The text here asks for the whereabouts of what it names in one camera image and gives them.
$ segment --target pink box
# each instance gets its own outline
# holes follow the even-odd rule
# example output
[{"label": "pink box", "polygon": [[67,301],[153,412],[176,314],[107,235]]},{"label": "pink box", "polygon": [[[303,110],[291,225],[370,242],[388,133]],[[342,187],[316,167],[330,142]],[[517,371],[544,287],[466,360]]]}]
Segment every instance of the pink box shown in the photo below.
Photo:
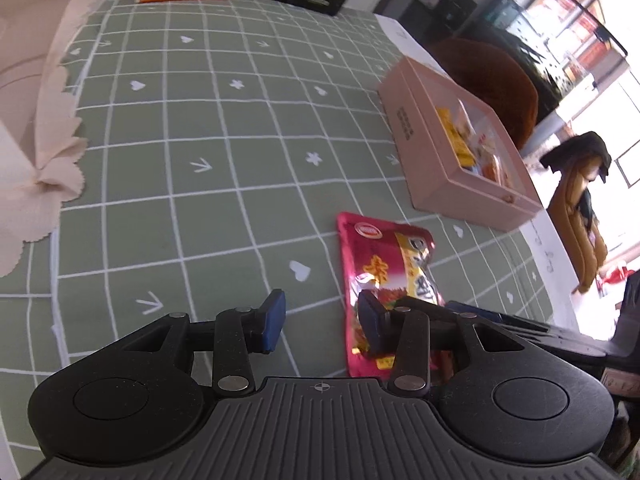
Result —
[{"label": "pink box", "polygon": [[[493,109],[451,79],[409,57],[393,67],[378,89],[394,135],[414,207],[501,231],[517,229],[542,204],[518,150]],[[458,100],[476,132],[492,131],[497,155],[513,189],[458,163],[437,107],[455,111]]]}]

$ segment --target white arrow pattern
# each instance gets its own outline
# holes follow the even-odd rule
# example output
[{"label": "white arrow pattern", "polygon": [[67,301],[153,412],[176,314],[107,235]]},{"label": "white arrow pattern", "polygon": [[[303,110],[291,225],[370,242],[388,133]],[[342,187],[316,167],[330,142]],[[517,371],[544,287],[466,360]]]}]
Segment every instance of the white arrow pattern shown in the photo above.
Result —
[{"label": "white arrow pattern", "polygon": [[202,161],[202,163],[190,162],[192,166],[195,166],[196,168],[198,168],[197,170],[193,170],[193,173],[203,173],[204,171],[209,171],[213,169],[212,166],[202,157],[200,157],[200,160]]},{"label": "white arrow pattern", "polygon": [[158,297],[154,293],[152,293],[150,290],[148,290],[147,293],[151,296],[153,301],[136,300],[136,303],[139,303],[139,304],[142,304],[142,305],[148,305],[148,306],[151,307],[151,308],[148,308],[146,310],[143,310],[142,314],[144,314],[145,316],[147,316],[148,314],[152,314],[152,313],[160,310],[162,307],[164,307],[164,305],[162,304],[162,301],[160,301],[158,299]]}]

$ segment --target black equipment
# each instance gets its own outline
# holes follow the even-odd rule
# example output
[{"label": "black equipment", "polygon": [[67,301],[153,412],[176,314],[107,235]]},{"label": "black equipment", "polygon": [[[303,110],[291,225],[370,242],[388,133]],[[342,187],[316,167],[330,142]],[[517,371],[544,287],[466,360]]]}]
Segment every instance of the black equipment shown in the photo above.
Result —
[{"label": "black equipment", "polygon": [[[367,291],[358,304],[372,348],[396,352],[386,385],[266,378],[257,389],[248,353],[275,348],[280,290],[215,321],[169,314],[37,387],[29,420],[46,459],[28,478],[616,478],[593,454],[614,416],[595,378],[473,312],[412,298],[386,311]],[[443,386],[430,386],[433,349],[458,363]],[[212,386],[200,386],[193,352],[211,350]]]}]

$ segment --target red object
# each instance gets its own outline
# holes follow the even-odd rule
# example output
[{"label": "red object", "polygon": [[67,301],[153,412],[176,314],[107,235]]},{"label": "red object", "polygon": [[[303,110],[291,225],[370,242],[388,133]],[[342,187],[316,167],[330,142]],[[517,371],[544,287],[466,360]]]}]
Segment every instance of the red object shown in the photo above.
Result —
[{"label": "red object", "polygon": [[338,215],[346,295],[346,350],[352,377],[388,378],[392,356],[367,356],[368,343],[357,315],[361,290],[374,292],[388,309],[402,296],[442,304],[426,275],[435,243],[427,229],[352,213]]},{"label": "red object", "polygon": [[615,267],[609,269],[609,272],[607,272],[602,282],[610,283],[611,285],[622,283],[626,281],[626,279],[634,272],[634,270],[629,270],[626,268],[626,262],[619,262]]}]

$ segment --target grid tablecloth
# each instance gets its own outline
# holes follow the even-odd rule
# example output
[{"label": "grid tablecloth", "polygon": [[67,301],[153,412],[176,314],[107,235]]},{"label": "grid tablecloth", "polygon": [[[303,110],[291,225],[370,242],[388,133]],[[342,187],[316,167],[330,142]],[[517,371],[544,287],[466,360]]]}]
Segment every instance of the grid tablecloth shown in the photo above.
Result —
[{"label": "grid tablecloth", "polygon": [[[344,375],[341,211],[430,230],[446,300],[551,317],[520,232],[411,206],[376,93],[399,57],[373,14],[350,10],[107,0],[89,18],[64,60],[85,192],[0,280],[0,447],[21,474],[42,458],[34,387],[169,312],[213,319],[282,288],[286,326],[274,354],[252,356],[257,381]],[[199,355],[194,377],[209,367]]]}]

